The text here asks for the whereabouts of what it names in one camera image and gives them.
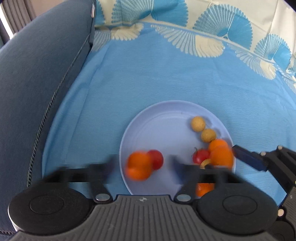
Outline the small orange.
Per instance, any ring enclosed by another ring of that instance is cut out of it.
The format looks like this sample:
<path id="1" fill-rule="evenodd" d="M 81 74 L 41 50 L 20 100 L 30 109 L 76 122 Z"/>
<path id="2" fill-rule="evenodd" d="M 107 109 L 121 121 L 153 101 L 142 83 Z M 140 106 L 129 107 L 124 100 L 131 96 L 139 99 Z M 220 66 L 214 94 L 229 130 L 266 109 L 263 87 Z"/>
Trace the small orange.
<path id="1" fill-rule="evenodd" d="M 234 164 L 234 155 L 223 139 L 215 139 L 208 145 L 208 150 L 210 152 L 211 164 L 214 166 L 224 166 L 232 169 Z"/>
<path id="2" fill-rule="evenodd" d="M 211 192 L 215 189 L 214 183 L 198 183 L 196 185 L 196 196 L 202 197 L 208 192 Z"/>

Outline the small red tomato with stem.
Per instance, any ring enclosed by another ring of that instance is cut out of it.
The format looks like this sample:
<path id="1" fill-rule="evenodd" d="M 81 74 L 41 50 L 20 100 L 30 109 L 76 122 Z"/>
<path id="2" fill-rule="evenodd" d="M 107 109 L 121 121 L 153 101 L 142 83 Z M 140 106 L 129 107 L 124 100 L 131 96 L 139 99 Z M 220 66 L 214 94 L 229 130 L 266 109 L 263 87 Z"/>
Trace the small red tomato with stem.
<path id="1" fill-rule="evenodd" d="M 196 149 L 192 156 L 192 160 L 194 164 L 201 165 L 201 163 L 206 159 L 209 159 L 209 157 L 210 152 L 207 149 Z"/>

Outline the red cherry tomato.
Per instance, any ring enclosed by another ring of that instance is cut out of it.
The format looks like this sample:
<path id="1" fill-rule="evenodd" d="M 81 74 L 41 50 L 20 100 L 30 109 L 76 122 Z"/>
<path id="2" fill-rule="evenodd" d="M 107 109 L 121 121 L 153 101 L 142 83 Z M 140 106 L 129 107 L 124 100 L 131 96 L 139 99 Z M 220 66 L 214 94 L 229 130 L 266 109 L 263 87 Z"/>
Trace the red cherry tomato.
<path id="1" fill-rule="evenodd" d="M 152 159 L 152 168 L 153 170 L 159 170 L 162 168 L 164 164 L 164 158 L 160 151 L 158 150 L 150 150 L 148 151 L 148 154 L 151 156 Z"/>

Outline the large orange mandarin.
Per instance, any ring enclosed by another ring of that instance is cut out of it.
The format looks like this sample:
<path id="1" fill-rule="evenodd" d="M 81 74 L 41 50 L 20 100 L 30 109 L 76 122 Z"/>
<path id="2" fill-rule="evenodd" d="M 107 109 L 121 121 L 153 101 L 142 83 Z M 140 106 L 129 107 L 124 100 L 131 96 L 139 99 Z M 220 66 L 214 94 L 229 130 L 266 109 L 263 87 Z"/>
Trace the large orange mandarin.
<path id="1" fill-rule="evenodd" d="M 126 161 L 125 174 L 133 181 L 145 181 L 153 173 L 152 158 L 148 152 L 135 151 Z"/>

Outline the tan longan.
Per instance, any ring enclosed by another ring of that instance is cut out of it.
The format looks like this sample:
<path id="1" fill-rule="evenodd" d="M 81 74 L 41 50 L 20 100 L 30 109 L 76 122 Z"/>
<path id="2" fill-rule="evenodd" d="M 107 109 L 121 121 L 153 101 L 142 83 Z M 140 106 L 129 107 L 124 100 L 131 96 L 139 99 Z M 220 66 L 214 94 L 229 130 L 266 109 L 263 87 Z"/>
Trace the tan longan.
<path id="1" fill-rule="evenodd" d="M 201 132 L 201 140 L 205 143 L 210 143 L 217 138 L 215 130 L 211 128 L 204 129 Z"/>
<path id="2" fill-rule="evenodd" d="M 191 120 L 191 128 L 195 132 L 201 132 L 205 129 L 206 122 L 201 116 L 195 116 Z"/>

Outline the yellow longan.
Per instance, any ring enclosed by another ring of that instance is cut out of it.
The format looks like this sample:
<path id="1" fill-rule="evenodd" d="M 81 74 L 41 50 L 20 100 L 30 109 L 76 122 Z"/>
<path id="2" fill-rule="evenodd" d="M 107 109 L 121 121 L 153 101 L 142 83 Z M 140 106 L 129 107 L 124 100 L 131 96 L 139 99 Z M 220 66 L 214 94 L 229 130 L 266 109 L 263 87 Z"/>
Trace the yellow longan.
<path id="1" fill-rule="evenodd" d="M 208 165 L 211 165 L 211 159 L 205 159 L 203 162 L 201 162 L 200 169 L 205 169 Z"/>

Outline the light blue plate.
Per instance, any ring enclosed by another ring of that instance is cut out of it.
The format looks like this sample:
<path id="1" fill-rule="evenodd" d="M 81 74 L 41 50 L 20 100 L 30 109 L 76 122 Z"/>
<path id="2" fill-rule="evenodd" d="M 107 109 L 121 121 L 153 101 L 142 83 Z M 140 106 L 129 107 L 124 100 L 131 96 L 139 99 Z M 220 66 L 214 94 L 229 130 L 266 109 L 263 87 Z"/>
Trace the light blue plate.
<path id="1" fill-rule="evenodd" d="M 126 188 L 132 195 L 170 195 L 180 189 L 180 180 L 171 165 L 171 155 L 185 164 L 192 164 L 196 149 L 207 148 L 200 134 L 191 128 L 191 119 L 201 116 L 206 127 L 215 130 L 217 138 L 232 145 L 229 132 L 222 122 L 200 105 L 181 101 L 163 101 L 141 111 L 128 125 L 120 143 L 120 171 Z M 164 157 L 162 168 L 145 181 L 134 181 L 125 173 L 128 157 L 135 151 L 158 150 Z"/>

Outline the blue patterned bed sheet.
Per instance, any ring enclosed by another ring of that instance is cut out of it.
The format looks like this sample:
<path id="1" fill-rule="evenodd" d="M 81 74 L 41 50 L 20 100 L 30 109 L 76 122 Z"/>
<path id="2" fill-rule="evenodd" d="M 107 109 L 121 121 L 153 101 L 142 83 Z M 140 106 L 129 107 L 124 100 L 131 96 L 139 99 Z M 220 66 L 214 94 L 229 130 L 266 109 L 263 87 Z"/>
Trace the blue patterned bed sheet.
<path id="1" fill-rule="evenodd" d="M 94 25 L 43 175 L 117 153 L 132 118 L 166 100 L 205 107 L 251 151 L 295 149 L 295 11 L 285 1 L 97 1 Z"/>

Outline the dark blue denim sofa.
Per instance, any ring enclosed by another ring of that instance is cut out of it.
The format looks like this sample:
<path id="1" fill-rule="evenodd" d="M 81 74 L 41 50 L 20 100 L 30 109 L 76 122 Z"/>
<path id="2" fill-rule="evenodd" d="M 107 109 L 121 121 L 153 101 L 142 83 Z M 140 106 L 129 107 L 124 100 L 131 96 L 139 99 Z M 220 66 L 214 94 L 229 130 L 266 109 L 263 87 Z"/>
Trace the dark blue denim sofa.
<path id="1" fill-rule="evenodd" d="M 92 47 L 95 1 L 64 1 L 1 48 L 1 240 L 12 198 L 42 175 L 56 112 Z"/>

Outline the grey curtain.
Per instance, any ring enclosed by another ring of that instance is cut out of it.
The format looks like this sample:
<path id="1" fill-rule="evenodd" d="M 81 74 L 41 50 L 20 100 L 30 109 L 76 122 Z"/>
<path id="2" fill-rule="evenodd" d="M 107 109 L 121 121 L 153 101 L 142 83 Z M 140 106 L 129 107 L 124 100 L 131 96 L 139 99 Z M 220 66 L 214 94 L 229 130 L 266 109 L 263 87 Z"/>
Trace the grey curtain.
<path id="1" fill-rule="evenodd" d="M 1 1 L 1 46 L 35 18 L 31 1 Z"/>

